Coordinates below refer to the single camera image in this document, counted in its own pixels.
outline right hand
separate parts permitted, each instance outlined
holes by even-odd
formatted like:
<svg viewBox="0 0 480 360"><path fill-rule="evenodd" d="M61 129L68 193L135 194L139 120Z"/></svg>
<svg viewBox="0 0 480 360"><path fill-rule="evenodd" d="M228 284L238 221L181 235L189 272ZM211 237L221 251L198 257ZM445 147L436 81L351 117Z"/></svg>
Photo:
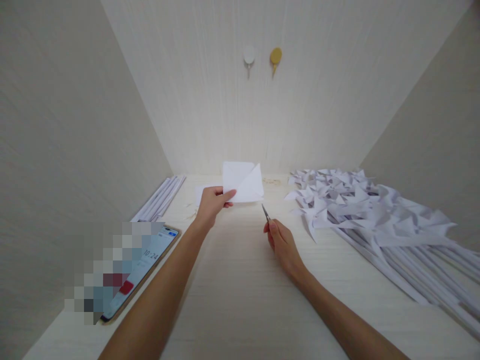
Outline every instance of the right hand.
<svg viewBox="0 0 480 360"><path fill-rule="evenodd" d="M274 219L265 224L263 232L268 233L268 242L289 278L294 280L307 271L288 227Z"/></svg>

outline folded paper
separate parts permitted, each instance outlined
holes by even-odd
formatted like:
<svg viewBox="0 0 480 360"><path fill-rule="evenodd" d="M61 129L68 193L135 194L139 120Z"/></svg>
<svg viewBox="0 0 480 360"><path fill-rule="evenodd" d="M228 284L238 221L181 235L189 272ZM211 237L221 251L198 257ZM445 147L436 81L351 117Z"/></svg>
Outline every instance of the folded paper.
<svg viewBox="0 0 480 360"><path fill-rule="evenodd" d="M363 170L297 170L288 183L300 186L285 196L300 205L291 213L317 244L316 229L333 229L413 300L440 305L480 340L478 299L442 265L480 279L480 257L447 238L456 224L445 214L375 185Z"/></svg>
<svg viewBox="0 0 480 360"><path fill-rule="evenodd" d="M260 164L253 162L223 162L223 192L236 190L232 203L250 203L264 199Z"/></svg>

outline wooden desk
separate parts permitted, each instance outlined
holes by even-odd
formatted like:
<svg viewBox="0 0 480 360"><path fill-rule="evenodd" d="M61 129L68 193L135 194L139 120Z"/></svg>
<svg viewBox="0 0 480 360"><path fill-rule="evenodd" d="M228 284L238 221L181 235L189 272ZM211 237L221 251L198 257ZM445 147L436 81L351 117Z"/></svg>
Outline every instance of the wooden desk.
<svg viewBox="0 0 480 360"><path fill-rule="evenodd" d="M290 214L298 204L283 201L294 189L287 179L266 175L263 203L272 218L291 229L306 266L329 291L412 359L480 359L480 344L462 327L441 309L410 300L333 231L318 230L315 244L302 219ZM196 210L195 186L212 182L221 177L188 176L166 223L185 231ZM264 224L259 203L220 213L162 359L347 359L282 272L262 233ZM113 325L86 326L78 324L83 314L62 312L25 359L96 359L125 313Z"/></svg>

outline side wall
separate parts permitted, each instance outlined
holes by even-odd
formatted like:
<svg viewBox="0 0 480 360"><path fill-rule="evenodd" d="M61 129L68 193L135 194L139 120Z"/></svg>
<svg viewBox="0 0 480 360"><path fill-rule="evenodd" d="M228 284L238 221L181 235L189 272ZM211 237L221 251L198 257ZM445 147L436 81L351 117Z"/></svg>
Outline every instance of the side wall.
<svg viewBox="0 0 480 360"><path fill-rule="evenodd" d="M361 167L439 208L480 251L480 1L463 16Z"/></svg>
<svg viewBox="0 0 480 360"><path fill-rule="evenodd" d="M172 172L99 0L0 8L0 358L63 308L70 221L128 221Z"/></svg>

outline back wall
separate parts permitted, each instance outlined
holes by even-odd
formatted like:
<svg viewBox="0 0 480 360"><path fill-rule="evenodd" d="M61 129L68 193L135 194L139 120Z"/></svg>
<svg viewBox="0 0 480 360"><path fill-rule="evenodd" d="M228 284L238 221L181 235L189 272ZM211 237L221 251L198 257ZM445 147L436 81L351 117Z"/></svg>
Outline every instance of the back wall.
<svg viewBox="0 0 480 360"><path fill-rule="evenodd" d="M471 3L101 1L176 174L359 166Z"/></svg>

